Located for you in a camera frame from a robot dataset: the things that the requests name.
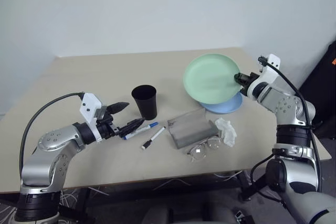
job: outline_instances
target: tissue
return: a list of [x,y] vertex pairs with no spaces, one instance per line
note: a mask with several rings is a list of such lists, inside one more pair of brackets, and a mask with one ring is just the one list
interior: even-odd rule
[[235,128],[231,125],[230,121],[225,121],[223,118],[218,118],[215,121],[217,128],[220,130],[220,137],[223,139],[224,144],[233,147],[235,145],[235,138],[237,133]]

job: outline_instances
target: glasses lens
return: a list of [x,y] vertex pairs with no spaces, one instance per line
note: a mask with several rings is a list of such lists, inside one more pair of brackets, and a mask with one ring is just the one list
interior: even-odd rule
[[218,136],[209,137],[209,139],[207,140],[207,145],[210,149],[218,149],[220,145],[220,138]]
[[204,158],[206,155],[204,144],[200,144],[192,148],[190,151],[190,155],[196,160],[201,160],[202,158]]

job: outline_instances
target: black cup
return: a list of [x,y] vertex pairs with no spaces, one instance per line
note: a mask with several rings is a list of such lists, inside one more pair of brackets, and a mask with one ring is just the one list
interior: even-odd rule
[[150,85],[141,85],[133,89],[132,96],[140,110],[141,116],[146,120],[156,118],[156,89]]

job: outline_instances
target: floor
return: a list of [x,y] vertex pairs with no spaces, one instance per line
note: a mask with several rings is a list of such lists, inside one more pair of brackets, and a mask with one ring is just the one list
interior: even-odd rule
[[[336,197],[336,140],[322,139],[322,144],[332,155],[332,159],[323,161],[322,174],[323,174],[323,192]],[[256,171],[256,177],[261,176],[264,171],[262,169]],[[189,184],[195,183],[194,178],[183,178],[183,180]],[[220,181],[221,178],[215,175],[205,175],[202,177],[205,182],[207,180]],[[175,180],[164,187],[181,186],[180,181]],[[139,184],[125,184],[113,187],[102,187],[100,190],[105,192],[111,191],[123,191],[134,188],[146,187],[148,190],[152,190],[158,185],[161,185],[161,181],[155,181],[151,183],[139,183]],[[146,199],[136,201],[120,202],[118,204],[110,204],[99,207],[90,207],[87,212],[96,217],[96,223],[99,224],[136,224],[141,223],[142,218],[152,206],[164,204],[174,211],[174,221],[182,220],[200,220],[201,212],[204,204],[214,203],[221,206],[226,206],[233,211],[242,210],[246,215],[252,215],[255,223],[295,223],[291,215],[286,211],[279,203],[262,198],[259,195],[252,197],[251,201],[240,202],[237,199],[239,189],[222,189],[214,190],[202,193],[192,193],[187,195],[169,196],[165,198]],[[98,197],[96,193],[91,193],[91,197]],[[4,219],[8,214],[13,211],[12,207],[7,208],[6,205],[0,205],[0,224],[5,224],[8,218]]]

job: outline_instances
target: pen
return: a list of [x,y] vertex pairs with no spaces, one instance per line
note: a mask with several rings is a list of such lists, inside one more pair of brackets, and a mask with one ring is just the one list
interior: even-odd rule
[[127,139],[129,139],[129,138],[131,138],[131,137],[133,137],[135,135],[138,135],[141,132],[149,130],[150,128],[152,128],[152,127],[154,127],[154,126],[156,126],[158,124],[159,124],[158,122],[151,123],[151,124],[149,124],[149,125],[141,128],[141,129],[137,129],[136,131],[133,131],[132,133],[127,134],[126,136],[123,137],[123,139],[127,140]]
[[147,149],[148,146],[151,145],[152,141],[153,141],[154,139],[156,139],[156,137],[157,137],[158,135],[160,135],[161,132],[163,132],[165,128],[166,128],[166,127],[162,127],[162,128],[161,128],[161,129],[160,129],[154,136],[151,137],[151,139],[149,139],[146,143],[144,143],[144,144],[141,146],[141,148],[142,148],[143,150],[144,150],[144,149]]

